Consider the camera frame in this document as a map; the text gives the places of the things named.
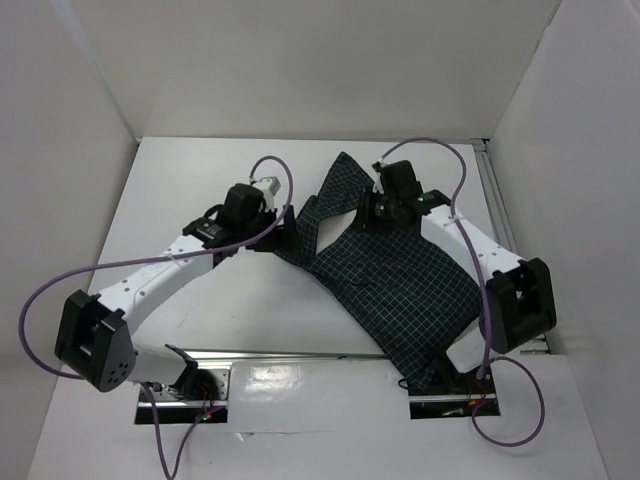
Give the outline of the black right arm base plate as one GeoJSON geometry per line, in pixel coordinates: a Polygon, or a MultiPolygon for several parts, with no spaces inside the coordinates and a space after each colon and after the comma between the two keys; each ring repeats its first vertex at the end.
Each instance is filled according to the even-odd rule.
{"type": "Polygon", "coordinates": [[[397,385],[408,394],[412,420],[500,416],[500,406],[491,372],[478,380],[473,373],[458,375],[451,383],[433,384],[429,389],[410,388],[406,379],[397,385]]]}

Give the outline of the dark plaid pillowcase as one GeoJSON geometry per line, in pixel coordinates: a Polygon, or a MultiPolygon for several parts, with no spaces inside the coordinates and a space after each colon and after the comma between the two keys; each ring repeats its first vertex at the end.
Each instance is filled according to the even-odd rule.
{"type": "Polygon", "coordinates": [[[410,387],[426,389],[446,349],[480,315],[480,289],[441,248],[409,229],[369,233],[349,226],[318,249],[321,222],[355,209],[372,184],[340,153],[296,217],[298,247],[276,254],[329,290],[410,387]]]}

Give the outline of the cream white pillow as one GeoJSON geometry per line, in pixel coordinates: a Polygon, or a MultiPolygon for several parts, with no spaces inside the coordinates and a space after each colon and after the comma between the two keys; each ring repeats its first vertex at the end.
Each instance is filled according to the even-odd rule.
{"type": "Polygon", "coordinates": [[[321,220],[318,225],[316,252],[320,253],[332,245],[352,224],[355,214],[355,211],[349,211],[321,220]]]}

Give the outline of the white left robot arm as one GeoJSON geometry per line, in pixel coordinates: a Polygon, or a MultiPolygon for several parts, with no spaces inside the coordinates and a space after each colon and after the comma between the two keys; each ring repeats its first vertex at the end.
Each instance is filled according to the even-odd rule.
{"type": "Polygon", "coordinates": [[[124,382],[160,384],[184,399],[198,382],[211,381],[185,350],[137,346],[133,335],[175,293],[239,249],[273,252],[294,245],[293,210],[275,206],[279,189],[275,177],[232,186],[223,203],[190,222],[151,263],[96,294],[74,292],[63,307],[55,356],[100,392],[124,382]]]}

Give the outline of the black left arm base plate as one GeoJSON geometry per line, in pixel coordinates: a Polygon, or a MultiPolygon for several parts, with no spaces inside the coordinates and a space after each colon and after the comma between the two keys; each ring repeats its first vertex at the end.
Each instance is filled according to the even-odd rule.
{"type": "Polygon", "coordinates": [[[154,423],[151,400],[155,401],[161,425],[191,424],[198,415],[203,415],[204,424],[226,423],[231,365],[213,363],[204,371],[188,393],[180,393],[175,388],[161,384],[154,384],[150,394],[140,388],[134,424],[154,423]]]}

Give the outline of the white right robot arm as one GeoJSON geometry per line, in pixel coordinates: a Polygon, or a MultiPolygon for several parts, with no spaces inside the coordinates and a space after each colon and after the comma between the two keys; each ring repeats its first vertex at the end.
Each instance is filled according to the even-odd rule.
{"type": "Polygon", "coordinates": [[[557,324],[550,270],[539,258],[525,260],[474,226],[438,190],[424,191],[407,160],[373,165],[378,178],[357,208],[356,226],[384,232],[407,227],[443,250],[486,295],[490,321],[478,318],[447,348],[436,379],[448,392],[460,391],[471,371],[489,355],[507,354],[557,324]]]}

